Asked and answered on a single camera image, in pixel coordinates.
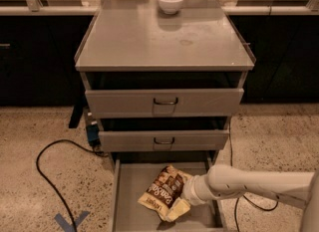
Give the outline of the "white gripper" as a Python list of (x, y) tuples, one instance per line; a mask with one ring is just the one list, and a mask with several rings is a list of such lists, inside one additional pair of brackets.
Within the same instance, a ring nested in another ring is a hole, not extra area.
[(214, 194), (207, 182), (206, 175), (196, 175), (189, 179), (182, 190), (180, 198), (178, 197), (172, 207), (168, 210), (165, 220), (173, 222), (190, 210), (190, 205), (203, 205), (214, 199)]

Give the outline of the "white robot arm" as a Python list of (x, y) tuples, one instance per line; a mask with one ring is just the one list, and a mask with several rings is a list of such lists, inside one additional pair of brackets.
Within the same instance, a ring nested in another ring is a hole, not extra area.
[(319, 172), (244, 171), (213, 165), (204, 175), (188, 179), (165, 219), (173, 222), (191, 206), (209, 200), (253, 193), (303, 210), (300, 232), (319, 232)]

